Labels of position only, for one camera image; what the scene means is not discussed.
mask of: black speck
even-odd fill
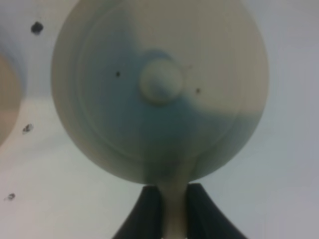
[[[15,194],[11,193],[6,199],[12,201],[13,199],[15,199]]]
[[[26,134],[26,133],[29,133],[32,130],[33,130],[33,125],[32,124],[28,124],[26,127],[24,127],[22,133]]]
[[[37,21],[35,24],[32,25],[31,32],[34,35],[40,35],[43,29],[44,29],[43,25]]]

